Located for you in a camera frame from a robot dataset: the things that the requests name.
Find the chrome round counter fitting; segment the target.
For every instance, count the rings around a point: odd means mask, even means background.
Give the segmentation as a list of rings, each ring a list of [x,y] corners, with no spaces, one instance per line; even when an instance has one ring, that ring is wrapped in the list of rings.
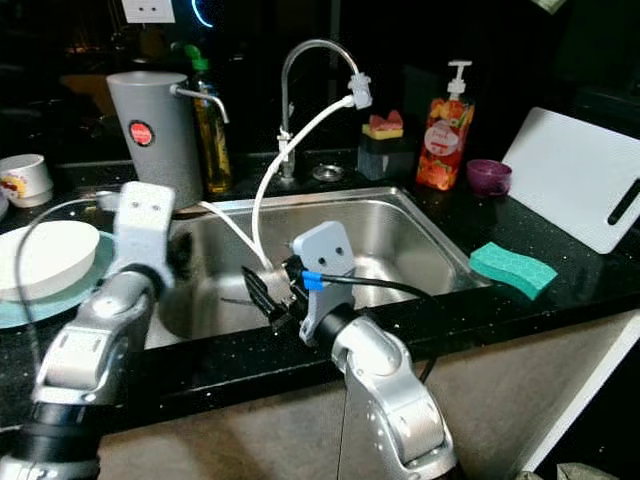
[[[320,183],[337,183],[346,177],[346,169],[342,165],[335,164],[317,164],[311,170],[312,178]]]

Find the grey canister with red label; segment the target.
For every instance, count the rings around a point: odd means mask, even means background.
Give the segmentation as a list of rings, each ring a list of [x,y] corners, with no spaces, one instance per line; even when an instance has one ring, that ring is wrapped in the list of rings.
[[[134,169],[142,182],[175,191],[174,209],[204,201],[192,101],[178,93],[187,77],[131,70],[106,78]]]

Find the oil bottle with green cap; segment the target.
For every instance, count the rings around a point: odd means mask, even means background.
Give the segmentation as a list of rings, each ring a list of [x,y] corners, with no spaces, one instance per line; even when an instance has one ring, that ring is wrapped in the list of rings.
[[[183,47],[193,70],[187,90],[218,96],[212,77],[209,60],[204,58],[195,45]],[[221,195],[230,188],[230,159],[225,137],[224,106],[219,100],[191,97],[195,113],[197,132],[200,134],[202,163],[204,163],[204,183],[209,195]]]

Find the stainless steel sink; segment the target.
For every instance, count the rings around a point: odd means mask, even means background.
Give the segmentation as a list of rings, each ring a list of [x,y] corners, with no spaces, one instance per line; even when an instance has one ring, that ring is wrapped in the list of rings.
[[[268,320],[253,306],[224,303],[220,297],[248,300],[241,269],[253,268],[271,296],[288,296],[280,269],[291,256],[293,238],[323,221],[346,228],[355,250],[355,274],[361,278],[413,285],[430,294],[463,291],[486,285],[471,273],[458,250],[417,209],[406,192],[394,187],[268,197],[260,209],[260,236],[274,271],[212,212],[173,221],[170,238],[191,236],[191,279],[175,283],[152,317],[147,348],[243,330],[265,328]]]

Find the beige cabinet front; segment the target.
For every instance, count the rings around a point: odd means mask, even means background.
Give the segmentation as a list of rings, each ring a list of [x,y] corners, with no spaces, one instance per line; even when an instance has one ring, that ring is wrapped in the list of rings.
[[[448,355],[429,375],[471,479],[508,479],[605,365],[640,311]],[[101,480],[381,480],[372,433],[339,381],[110,435]]]

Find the black sponge holder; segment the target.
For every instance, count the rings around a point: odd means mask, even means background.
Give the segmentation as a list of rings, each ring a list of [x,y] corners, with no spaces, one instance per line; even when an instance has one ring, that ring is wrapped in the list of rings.
[[[416,160],[412,143],[403,136],[375,140],[362,134],[358,142],[358,172],[370,180],[407,178]]]

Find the teal plate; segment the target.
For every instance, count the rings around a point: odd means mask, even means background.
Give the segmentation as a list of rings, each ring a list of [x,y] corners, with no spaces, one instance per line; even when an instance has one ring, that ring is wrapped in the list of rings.
[[[76,283],[70,284],[64,291],[60,291],[50,296],[42,297],[40,300],[32,300],[29,303],[33,319],[42,321],[49,317],[59,315],[61,312],[69,310],[79,305],[90,296],[93,288],[105,278],[106,271],[110,268],[115,257],[115,236],[111,233],[101,232],[99,247],[96,248],[95,259],[93,259],[90,269]],[[0,329],[13,329],[18,326],[28,324],[23,308],[18,302],[0,302]]]

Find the chrome canister tap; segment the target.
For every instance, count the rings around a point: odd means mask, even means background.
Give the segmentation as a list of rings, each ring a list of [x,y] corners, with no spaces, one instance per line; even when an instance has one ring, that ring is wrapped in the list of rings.
[[[230,123],[227,106],[225,106],[224,102],[221,101],[218,96],[200,91],[184,90],[184,88],[180,88],[178,84],[172,84],[172,86],[169,87],[169,91],[174,93],[174,95],[182,95],[191,97],[191,99],[200,99],[211,102],[212,105],[215,105],[216,108],[218,108],[221,120],[223,120],[224,123]]]

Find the yellow and pink sponge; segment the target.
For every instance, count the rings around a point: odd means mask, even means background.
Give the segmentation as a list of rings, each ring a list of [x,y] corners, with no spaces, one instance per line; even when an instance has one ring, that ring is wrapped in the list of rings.
[[[371,114],[362,125],[362,133],[370,140],[394,140],[404,136],[404,122],[398,110],[390,110],[385,116]]]

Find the orange soap pump bottle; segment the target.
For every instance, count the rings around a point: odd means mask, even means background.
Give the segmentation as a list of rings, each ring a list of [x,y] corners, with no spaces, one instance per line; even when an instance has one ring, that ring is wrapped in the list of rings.
[[[431,101],[415,174],[420,186],[448,191],[460,174],[468,128],[475,116],[474,102],[463,96],[463,72],[471,64],[470,60],[449,61],[456,73],[445,87],[448,96]]]

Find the purple cup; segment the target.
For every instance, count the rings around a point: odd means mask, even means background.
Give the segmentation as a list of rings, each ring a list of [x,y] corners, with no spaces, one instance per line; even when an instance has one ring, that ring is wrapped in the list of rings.
[[[500,161],[474,159],[466,164],[470,191],[479,197],[508,195],[513,169]]]

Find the green sponge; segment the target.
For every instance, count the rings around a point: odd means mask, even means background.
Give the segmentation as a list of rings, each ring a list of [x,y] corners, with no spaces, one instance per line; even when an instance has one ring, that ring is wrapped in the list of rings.
[[[493,242],[471,252],[468,265],[485,278],[511,285],[529,300],[535,300],[558,275],[543,261],[506,250]]]

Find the white cutting board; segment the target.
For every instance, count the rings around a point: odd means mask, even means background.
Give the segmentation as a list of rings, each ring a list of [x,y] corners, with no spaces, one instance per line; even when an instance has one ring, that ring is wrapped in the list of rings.
[[[532,108],[503,156],[508,196],[598,253],[640,219],[640,140]]]

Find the grey green cloth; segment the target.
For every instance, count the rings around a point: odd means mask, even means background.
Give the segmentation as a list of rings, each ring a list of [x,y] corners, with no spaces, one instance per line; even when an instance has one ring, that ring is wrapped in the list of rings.
[[[552,477],[543,477],[536,472],[520,472],[513,480],[620,480],[620,477],[608,474],[600,468],[585,463],[558,463],[553,468]]]

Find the white wall socket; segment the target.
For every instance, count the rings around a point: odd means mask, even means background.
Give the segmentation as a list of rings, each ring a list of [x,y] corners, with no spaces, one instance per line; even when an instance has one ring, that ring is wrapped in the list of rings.
[[[122,0],[125,20],[132,24],[175,23],[172,0]]]

